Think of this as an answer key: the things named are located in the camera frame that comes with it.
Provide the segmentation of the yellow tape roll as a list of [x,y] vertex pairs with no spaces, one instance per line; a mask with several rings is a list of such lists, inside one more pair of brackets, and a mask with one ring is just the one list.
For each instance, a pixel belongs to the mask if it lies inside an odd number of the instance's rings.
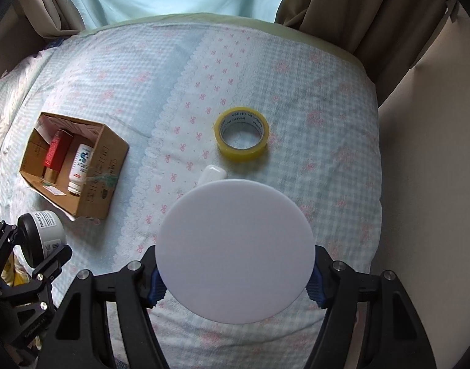
[[220,154],[230,161],[251,161],[267,149],[268,121],[252,108],[228,109],[219,115],[213,130]]

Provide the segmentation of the white-lid green jar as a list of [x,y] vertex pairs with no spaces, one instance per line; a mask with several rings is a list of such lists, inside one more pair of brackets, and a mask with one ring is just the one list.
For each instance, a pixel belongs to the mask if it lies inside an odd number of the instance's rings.
[[315,259],[312,229],[280,191],[241,179],[209,182],[167,211],[159,273],[185,308],[214,322],[260,322],[303,293]]

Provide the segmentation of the pink red box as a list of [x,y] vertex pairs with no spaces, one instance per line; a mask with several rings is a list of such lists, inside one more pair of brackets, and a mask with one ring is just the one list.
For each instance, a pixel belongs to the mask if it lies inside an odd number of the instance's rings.
[[44,159],[44,167],[59,172],[71,146],[73,135],[59,129],[54,134]]

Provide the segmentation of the white pill bottle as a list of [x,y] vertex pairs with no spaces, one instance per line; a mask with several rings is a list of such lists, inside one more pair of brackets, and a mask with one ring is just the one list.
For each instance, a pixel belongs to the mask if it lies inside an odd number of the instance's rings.
[[68,191],[79,196],[87,180],[87,173],[92,159],[93,148],[87,144],[80,144],[72,161]]

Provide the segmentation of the open cardboard box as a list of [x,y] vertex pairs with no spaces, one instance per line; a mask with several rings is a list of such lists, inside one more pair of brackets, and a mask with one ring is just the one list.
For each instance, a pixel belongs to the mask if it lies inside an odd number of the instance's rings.
[[128,149],[104,123],[41,113],[19,172],[70,219],[104,219]]

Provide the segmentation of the black lid white jar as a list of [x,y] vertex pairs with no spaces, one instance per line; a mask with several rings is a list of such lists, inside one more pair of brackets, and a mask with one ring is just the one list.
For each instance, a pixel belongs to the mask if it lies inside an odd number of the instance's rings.
[[63,224],[57,214],[45,210],[18,218],[22,254],[31,268],[40,265],[54,250],[66,243]]

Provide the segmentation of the right brown curtain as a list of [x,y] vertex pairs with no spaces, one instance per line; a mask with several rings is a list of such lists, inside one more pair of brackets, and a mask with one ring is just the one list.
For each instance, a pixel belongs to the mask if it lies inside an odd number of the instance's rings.
[[283,0],[275,21],[355,56],[383,103],[425,54],[458,0]]

